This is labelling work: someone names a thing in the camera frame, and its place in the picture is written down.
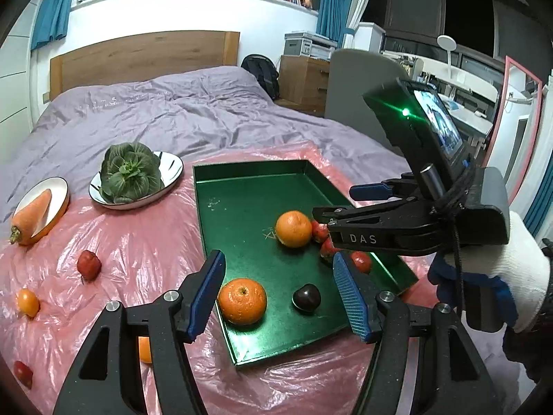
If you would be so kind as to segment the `white gloved right hand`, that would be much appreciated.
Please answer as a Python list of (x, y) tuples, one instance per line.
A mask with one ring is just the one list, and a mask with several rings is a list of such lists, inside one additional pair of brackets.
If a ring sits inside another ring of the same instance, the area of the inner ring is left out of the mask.
[(471, 329), (495, 333), (507, 326), (515, 333), (552, 331), (552, 259), (545, 255), (520, 216), (510, 213), (506, 245), (475, 246), (454, 255), (437, 254), (428, 270), (438, 299), (463, 304)]

